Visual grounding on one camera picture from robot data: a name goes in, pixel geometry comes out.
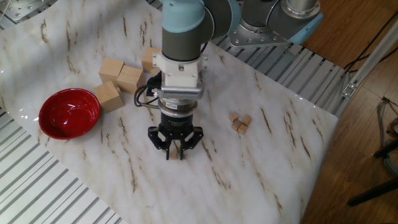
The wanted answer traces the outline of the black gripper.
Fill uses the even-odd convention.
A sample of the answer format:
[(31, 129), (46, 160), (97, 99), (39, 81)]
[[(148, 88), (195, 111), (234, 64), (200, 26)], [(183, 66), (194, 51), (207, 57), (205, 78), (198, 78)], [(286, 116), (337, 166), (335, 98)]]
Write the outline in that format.
[(172, 117), (161, 114), (161, 122), (158, 126), (148, 128), (148, 137), (158, 150), (166, 153), (165, 158), (169, 160), (170, 145), (172, 138), (170, 134), (180, 134), (180, 160), (184, 158), (184, 151), (193, 149), (203, 138), (203, 129), (193, 126), (193, 116)]

